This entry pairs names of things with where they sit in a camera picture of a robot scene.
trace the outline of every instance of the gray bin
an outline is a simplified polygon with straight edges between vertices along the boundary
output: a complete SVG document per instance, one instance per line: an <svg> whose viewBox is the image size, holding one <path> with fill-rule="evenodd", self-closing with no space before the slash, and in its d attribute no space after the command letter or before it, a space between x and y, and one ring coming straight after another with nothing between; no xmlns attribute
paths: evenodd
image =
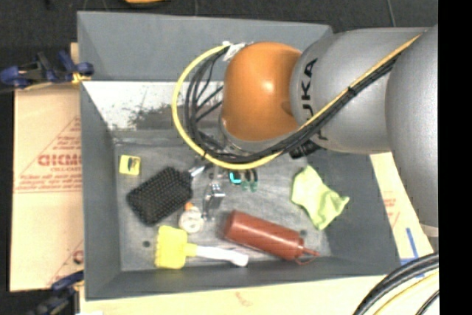
<svg viewBox="0 0 472 315"><path fill-rule="evenodd" d="M299 266L251 252L246 268L189 259L181 270L155 269L157 228L140 225L124 196L165 165L189 168L193 154L173 130L166 107L156 112L149 105L156 99L153 89L171 85L193 58L222 41L279 41L304 50L332 31L307 23L99 12L78 13L78 26L80 60L96 69L81 91L88 300L386 274L400 265L369 157L322 150L309 161L282 156L261 167L256 193L226 188L220 215L204 233L190 238L201 245L239 248L218 237L224 215L237 208L303 231L307 246L322 253L314 262ZM215 70L215 80L223 73L222 65ZM137 116L134 109L140 110ZM125 117L126 112L139 122L114 123L114 117ZM140 177L118 174L124 153L142 157ZM306 164L312 164L330 188L350 197L343 213L323 232L289 200L291 179ZM203 187L195 183L196 204ZM162 223L176 226L176 217Z"/></svg>

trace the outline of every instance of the yellow cable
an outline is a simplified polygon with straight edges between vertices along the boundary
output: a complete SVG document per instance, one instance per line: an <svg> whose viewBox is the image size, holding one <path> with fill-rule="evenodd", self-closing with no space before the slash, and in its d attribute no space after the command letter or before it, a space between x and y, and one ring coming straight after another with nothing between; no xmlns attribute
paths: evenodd
<svg viewBox="0 0 472 315"><path fill-rule="evenodd" d="M419 35L416 35L413 37L411 40L407 41L403 45L399 46L397 49L393 50L390 52L388 55L386 55L384 58L382 58L380 61L378 61L373 67L371 67L369 70L367 70L365 73L363 73L360 77L358 77L352 84L351 86L354 86L355 84L359 83L361 80L363 80L365 77L368 77L372 72L374 72L376 69L382 67L384 64L386 64L388 61L390 61L394 56L400 54L404 49L406 49L408 46L410 46L418 37ZM193 142L193 140L189 137L187 132L184 130L184 127L182 126L180 119L178 118L178 112L177 112L177 101L178 101L178 94L181 91L181 87L187 78L187 76L190 74L190 72L203 60L207 59L208 57L211 57L212 55L216 54L217 52L225 49L228 47L228 44L223 44L217 47L214 47L210 50L207 50L205 53L194 59L182 72L181 76L178 78L176 82L176 87L174 88L173 92L173 97L172 97L172 102L170 104L171 110L172 110L172 118L174 121L174 125L180 134L181 138L191 147L198 155L204 157L206 160L209 162L213 163L214 165L217 165L219 167L226 168L228 170L250 170L252 168L260 167L261 165L267 164L270 161L274 160L277 158L279 155L282 154L282 151L278 153L273 153L272 155L265 156L261 159L258 159L254 162L250 163L228 163L228 162L223 162L214 156L210 155L207 153L203 148L198 146L196 143ZM349 87L346 88L345 90L341 91L334 99L332 99L328 104L326 104L318 113L314 114L307 122L305 122L302 126L299 127L298 131L302 130L303 128L307 127L310 125L314 120L316 120L320 115L322 115L329 107L332 106L339 98L344 96L347 92L349 91Z"/></svg>
<svg viewBox="0 0 472 315"><path fill-rule="evenodd" d="M387 300L375 313L374 315L381 315L384 313L384 311L387 309L387 307L389 307L390 305L392 305L393 302L397 302L399 300L401 300L404 296L408 295L408 294L414 294L414 290L416 288L419 288L423 285L426 285L427 283L430 283L435 277L439 276L439 270L434 272L434 273L431 273L429 276L427 277L424 277L422 278L421 280L417 281L416 283L408 286L407 288L403 289L400 293L394 295L392 298L390 298L389 300Z"/></svg>
<svg viewBox="0 0 472 315"><path fill-rule="evenodd" d="M217 47L214 47L213 49L210 49L206 51L204 54L200 55L196 59L194 59L189 66L182 72L180 78L177 80L176 87L174 88L173 96L172 96L172 103L170 105L171 110L172 110L172 118L174 121L174 125L182 137L182 139L200 156L204 157L206 160L209 162L219 166L223 167L229 170L250 170L255 167L259 167L260 165L264 165L266 163L269 163L271 160L275 159L278 157L280 153L275 153L269 156L266 156L262 159L257 160L256 162L251 162L251 163L227 163L227 162L222 162L219 159L216 159L214 156L208 154L205 152L203 148L195 144L192 139L188 136L186 131L184 130L184 127L182 126L180 119L178 118L178 112L177 112L177 101L178 101L178 94L180 93L182 84L185 81L185 78L189 75L189 73L203 60L207 59L208 57L211 57L212 55L216 54L217 52L225 49L228 45L220 45Z"/></svg>

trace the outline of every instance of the red bottle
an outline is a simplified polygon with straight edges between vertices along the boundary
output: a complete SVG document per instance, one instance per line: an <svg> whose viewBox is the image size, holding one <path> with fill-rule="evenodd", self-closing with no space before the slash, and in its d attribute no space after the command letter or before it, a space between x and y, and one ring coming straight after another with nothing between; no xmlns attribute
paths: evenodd
<svg viewBox="0 0 472 315"><path fill-rule="evenodd" d="M233 210L226 219L223 235L225 239L284 260L301 263L298 257L304 254L319 256L319 252L304 247L297 231L237 210Z"/></svg>

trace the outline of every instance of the white brush handle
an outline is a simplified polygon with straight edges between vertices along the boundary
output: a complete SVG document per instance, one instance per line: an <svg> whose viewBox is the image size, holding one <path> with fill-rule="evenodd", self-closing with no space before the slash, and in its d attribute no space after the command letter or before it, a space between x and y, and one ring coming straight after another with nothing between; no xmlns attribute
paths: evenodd
<svg viewBox="0 0 472 315"><path fill-rule="evenodd" d="M249 261L248 255L218 247L197 246L196 255L207 259L229 261L236 266L247 266Z"/></svg>

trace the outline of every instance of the green cloth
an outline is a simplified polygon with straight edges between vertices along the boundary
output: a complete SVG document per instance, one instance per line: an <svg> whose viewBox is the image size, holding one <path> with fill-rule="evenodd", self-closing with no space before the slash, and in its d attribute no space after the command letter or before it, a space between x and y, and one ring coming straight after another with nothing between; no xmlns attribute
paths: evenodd
<svg viewBox="0 0 472 315"><path fill-rule="evenodd" d="M340 196L327 187L309 165L294 178L292 202L304 207L317 229L324 229L341 214L349 197Z"/></svg>

